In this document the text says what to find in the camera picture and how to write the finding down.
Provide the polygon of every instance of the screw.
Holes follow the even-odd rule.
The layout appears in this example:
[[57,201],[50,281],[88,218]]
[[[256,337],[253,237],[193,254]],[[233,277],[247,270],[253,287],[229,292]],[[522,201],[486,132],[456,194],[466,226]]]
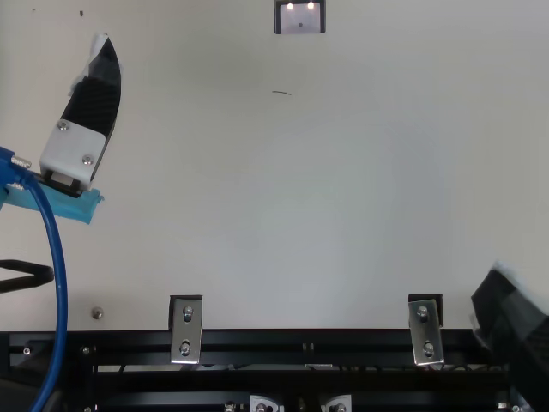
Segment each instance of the screw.
[[8,183],[6,186],[11,187],[12,189],[17,189],[18,191],[25,190],[21,183]]
[[92,318],[95,320],[100,320],[103,318],[103,309],[101,309],[99,306],[96,306],[94,309],[92,309]]
[[179,347],[179,352],[182,356],[189,356],[190,354],[190,344],[187,341],[184,341],[181,343],[181,346]]
[[425,345],[423,345],[423,352],[428,358],[432,357],[435,354],[435,348],[432,346],[432,343],[425,342]]
[[183,308],[183,320],[185,322],[190,322],[192,319],[192,314],[194,313],[192,307],[186,306]]
[[11,162],[14,165],[25,167],[26,169],[30,169],[31,166],[33,165],[30,161],[26,161],[25,159],[22,159],[21,157],[18,157],[18,156],[11,156]]
[[427,311],[425,306],[418,307],[418,316],[420,322],[425,323],[427,321],[429,318],[429,311]]
[[93,165],[94,158],[89,154],[86,154],[84,157],[82,157],[82,163],[84,163],[86,166]]
[[65,122],[64,120],[59,120],[57,122],[57,128],[62,130],[62,131],[65,131],[69,128],[69,124],[67,122]]

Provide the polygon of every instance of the metal bracket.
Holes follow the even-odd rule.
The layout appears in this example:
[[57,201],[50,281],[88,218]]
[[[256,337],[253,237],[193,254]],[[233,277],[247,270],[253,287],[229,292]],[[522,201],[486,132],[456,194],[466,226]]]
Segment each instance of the metal bracket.
[[284,405],[261,395],[250,395],[250,412],[284,412]]
[[435,300],[408,302],[408,310],[415,364],[422,367],[444,363],[437,302]]
[[352,412],[353,398],[351,395],[340,395],[328,399],[321,405],[323,412]]
[[172,363],[199,363],[202,342],[202,296],[172,296],[169,326],[172,331]]

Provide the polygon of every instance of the white wall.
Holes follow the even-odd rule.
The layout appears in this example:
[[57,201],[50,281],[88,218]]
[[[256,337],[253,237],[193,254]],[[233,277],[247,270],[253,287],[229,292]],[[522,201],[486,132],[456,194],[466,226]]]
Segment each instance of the white wall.
[[[329,0],[326,34],[276,36],[270,0],[0,1],[0,145],[35,167],[96,31],[124,65],[106,200],[59,220],[70,328],[164,329],[170,294],[206,328],[405,328],[414,293],[468,327],[496,258],[549,297],[548,21]],[[0,258],[51,261],[38,213],[2,209]],[[0,329],[54,308],[3,295]]]

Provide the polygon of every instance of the metal mounting plate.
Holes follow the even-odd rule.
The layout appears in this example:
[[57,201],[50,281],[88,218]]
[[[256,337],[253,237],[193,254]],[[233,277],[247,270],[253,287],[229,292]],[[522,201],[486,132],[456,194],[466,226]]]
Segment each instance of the metal mounting plate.
[[[421,307],[426,309],[426,319],[422,321],[418,314]],[[443,344],[440,337],[437,302],[418,300],[408,303],[410,332],[412,334],[413,360],[419,367],[444,363]],[[425,345],[432,345],[432,355],[428,356]]]
[[[192,316],[188,321],[185,321],[184,317],[184,309],[186,307],[192,308]],[[202,344],[202,296],[172,296],[170,310],[172,363],[199,363]],[[182,345],[184,344],[188,345],[186,352],[182,350]]]

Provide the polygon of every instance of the blue cable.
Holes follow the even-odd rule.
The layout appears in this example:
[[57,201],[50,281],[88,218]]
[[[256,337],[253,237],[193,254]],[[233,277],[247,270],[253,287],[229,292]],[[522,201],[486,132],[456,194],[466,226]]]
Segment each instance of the blue cable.
[[50,242],[51,257],[53,260],[53,272],[55,276],[56,300],[57,300],[57,327],[55,331],[55,344],[53,345],[53,354],[51,355],[50,367],[45,376],[39,395],[34,399],[31,412],[41,412],[45,403],[55,387],[59,371],[63,365],[65,353],[65,342],[67,340],[67,318],[69,312],[69,300],[67,297],[67,274],[65,271],[65,260],[63,257],[63,248],[61,238],[55,217],[51,211],[50,203],[45,196],[44,191],[28,170],[17,168],[20,176],[20,182],[31,192],[38,205],[38,209],[44,219],[45,231]]

